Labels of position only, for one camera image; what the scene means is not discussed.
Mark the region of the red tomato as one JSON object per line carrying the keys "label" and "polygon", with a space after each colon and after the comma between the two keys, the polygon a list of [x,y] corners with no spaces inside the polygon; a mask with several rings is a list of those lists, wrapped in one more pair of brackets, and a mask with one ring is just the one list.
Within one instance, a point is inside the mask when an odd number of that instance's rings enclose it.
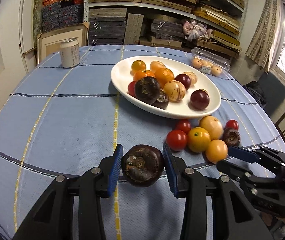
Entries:
{"label": "red tomato", "polygon": [[135,93],[135,84],[136,82],[135,81],[132,81],[129,83],[127,89],[128,89],[128,94],[130,94],[130,96],[132,97],[136,97],[136,93]]}

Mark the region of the white oval plate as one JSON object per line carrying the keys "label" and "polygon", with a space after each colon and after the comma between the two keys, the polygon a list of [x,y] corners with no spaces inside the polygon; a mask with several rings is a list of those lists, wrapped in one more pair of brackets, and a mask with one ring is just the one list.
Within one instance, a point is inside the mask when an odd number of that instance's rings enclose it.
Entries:
{"label": "white oval plate", "polygon": [[[131,65],[136,60],[142,60],[149,67],[152,61],[160,61],[167,68],[169,68],[174,75],[181,74],[183,72],[194,72],[198,80],[194,86],[187,90],[186,96],[180,102],[169,102],[166,109],[157,108],[144,103],[130,94],[128,94],[128,85],[133,81],[133,75],[131,74]],[[158,116],[172,118],[172,119],[195,119],[202,118],[207,115],[211,115],[221,105],[221,94],[217,86],[208,78],[207,75],[192,68],[191,66],[168,59],[166,57],[158,56],[132,56],[116,63],[111,70],[111,81],[118,92],[133,105]],[[198,111],[190,104],[191,94],[198,89],[203,89],[209,94],[209,105],[206,109]]]}

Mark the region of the blue checked tablecloth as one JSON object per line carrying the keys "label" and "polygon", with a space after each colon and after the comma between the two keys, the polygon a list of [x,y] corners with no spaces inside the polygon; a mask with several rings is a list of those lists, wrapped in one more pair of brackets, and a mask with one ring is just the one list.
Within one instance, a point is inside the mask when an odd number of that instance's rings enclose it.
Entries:
{"label": "blue checked tablecloth", "polygon": [[[191,54],[145,46],[88,46],[81,63],[61,66],[59,53],[48,56],[25,77],[0,111],[0,235],[12,239],[36,200],[59,175],[79,176],[112,155],[119,143],[162,144],[177,120],[144,111],[111,83],[110,72],[132,56],[160,56],[190,65]],[[285,152],[285,143],[265,111],[229,74],[208,76],[222,95],[213,113],[225,126],[239,124],[241,144]],[[179,239],[185,199],[176,199],[166,175],[147,188],[118,182],[116,203],[102,199],[107,239]]]}

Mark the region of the clear plastic fruit box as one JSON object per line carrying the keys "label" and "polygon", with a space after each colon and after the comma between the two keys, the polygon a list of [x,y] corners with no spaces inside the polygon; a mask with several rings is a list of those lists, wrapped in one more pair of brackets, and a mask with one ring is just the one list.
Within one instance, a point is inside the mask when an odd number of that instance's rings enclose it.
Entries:
{"label": "clear plastic fruit box", "polygon": [[216,77],[230,72],[230,62],[212,52],[194,47],[191,50],[191,66],[204,74]]}

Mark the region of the pale peach fruit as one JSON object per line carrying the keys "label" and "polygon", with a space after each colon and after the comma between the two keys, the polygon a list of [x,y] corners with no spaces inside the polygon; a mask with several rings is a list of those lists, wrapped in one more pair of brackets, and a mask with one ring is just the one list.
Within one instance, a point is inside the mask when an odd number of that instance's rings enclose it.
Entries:
{"label": "pale peach fruit", "polygon": [[157,70],[161,68],[166,68],[166,66],[160,61],[152,61],[149,65],[149,68],[152,72],[155,73]]}

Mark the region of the small dark mangosteen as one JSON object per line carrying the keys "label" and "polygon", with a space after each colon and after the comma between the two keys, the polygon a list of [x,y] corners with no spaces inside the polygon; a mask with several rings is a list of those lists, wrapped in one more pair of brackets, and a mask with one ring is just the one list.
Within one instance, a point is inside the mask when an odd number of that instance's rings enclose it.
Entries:
{"label": "small dark mangosteen", "polygon": [[133,186],[149,187],[164,171],[165,161],[162,152],[149,145],[136,145],[121,158],[124,178]]}

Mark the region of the large dark mangosteen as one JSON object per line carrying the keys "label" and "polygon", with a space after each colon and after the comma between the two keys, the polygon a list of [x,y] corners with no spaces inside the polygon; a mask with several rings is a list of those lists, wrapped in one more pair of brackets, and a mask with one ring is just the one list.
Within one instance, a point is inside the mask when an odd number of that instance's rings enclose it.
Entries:
{"label": "large dark mangosteen", "polygon": [[167,94],[161,89],[157,100],[152,104],[154,107],[166,109],[169,103]]}

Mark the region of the orange mandarin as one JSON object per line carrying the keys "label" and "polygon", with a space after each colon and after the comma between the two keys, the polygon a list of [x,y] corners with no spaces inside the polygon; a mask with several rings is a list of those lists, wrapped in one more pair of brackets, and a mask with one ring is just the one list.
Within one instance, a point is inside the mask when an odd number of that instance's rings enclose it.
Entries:
{"label": "orange mandarin", "polygon": [[174,74],[168,68],[159,68],[155,71],[154,75],[161,88],[163,88],[166,83],[174,80]]}
{"label": "orange mandarin", "polygon": [[144,77],[155,77],[154,72],[148,69],[140,69],[134,73],[133,81],[138,81]]}

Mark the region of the yellow orange tomato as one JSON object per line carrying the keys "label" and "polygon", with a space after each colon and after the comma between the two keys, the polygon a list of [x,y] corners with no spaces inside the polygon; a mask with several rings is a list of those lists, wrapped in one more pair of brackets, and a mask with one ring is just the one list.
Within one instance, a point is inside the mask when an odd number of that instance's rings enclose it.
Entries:
{"label": "yellow orange tomato", "polygon": [[139,70],[145,70],[146,64],[142,60],[136,60],[131,65],[132,72],[136,73]]}

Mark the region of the dark red plum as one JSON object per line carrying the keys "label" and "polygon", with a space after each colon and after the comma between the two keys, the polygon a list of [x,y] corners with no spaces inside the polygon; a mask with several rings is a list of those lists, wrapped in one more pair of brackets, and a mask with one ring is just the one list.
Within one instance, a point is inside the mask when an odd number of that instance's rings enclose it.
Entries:
{"label": "dark red plum", "polygon": [[204,110],[210,102],[209,95],[205,90],[195,90],[190,96],[191,105],[200,111]]}
{"label": "dark red plum", "polygon": [[186,90],[188,90],[190,88],[190,86],[191,86],[191,79],[186,74],[179,74],[179,75],[177,75],[175,77],[175,80],[181,82],[184,85]]}

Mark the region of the beige curtain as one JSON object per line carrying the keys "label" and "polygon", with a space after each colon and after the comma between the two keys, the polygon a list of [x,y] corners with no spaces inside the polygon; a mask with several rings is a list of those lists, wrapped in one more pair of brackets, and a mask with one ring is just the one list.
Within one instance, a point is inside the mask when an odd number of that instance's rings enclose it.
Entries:
{"label": "beige curtain", "polygon": [[281,25],[281,0],[266,0],[260,20],[246,56],[254,61],[265,73],[269,73],[274,58],[276,42]]}

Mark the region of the white drink can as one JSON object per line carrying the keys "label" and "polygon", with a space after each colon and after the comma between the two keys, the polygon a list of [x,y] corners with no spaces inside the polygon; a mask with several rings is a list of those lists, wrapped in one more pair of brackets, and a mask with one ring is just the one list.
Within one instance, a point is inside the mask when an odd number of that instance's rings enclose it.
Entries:
{"label": "white drink can", "polygon": [[63,68],[73,68],[80,63],[79,42],[77,38],[68,38],[61,42],[60,56]]}

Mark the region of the large yellow melon fruit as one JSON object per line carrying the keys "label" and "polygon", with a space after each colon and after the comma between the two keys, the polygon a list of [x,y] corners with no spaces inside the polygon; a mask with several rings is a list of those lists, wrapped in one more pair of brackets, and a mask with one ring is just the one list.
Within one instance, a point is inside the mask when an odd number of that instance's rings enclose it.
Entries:
{"label": "large yellow melon fruit", "polygon": [[205,116],[201,118],[199,127],[206,129],[211,140],[220,139],[223,134],[223,126],[218,118],[214,116]]}

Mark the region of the pink cloth bundle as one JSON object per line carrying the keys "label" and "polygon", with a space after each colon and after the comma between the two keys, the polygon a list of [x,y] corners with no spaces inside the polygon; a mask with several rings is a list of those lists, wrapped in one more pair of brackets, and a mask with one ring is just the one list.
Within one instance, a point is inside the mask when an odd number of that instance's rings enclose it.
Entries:
{"label": "pink cloth bundle", "polygon": [[209,40],[213,30],[208,29],[206,24],[198,23],[195,20],[183,21],[183,33],[187,41],[193,41],[196,39]]}

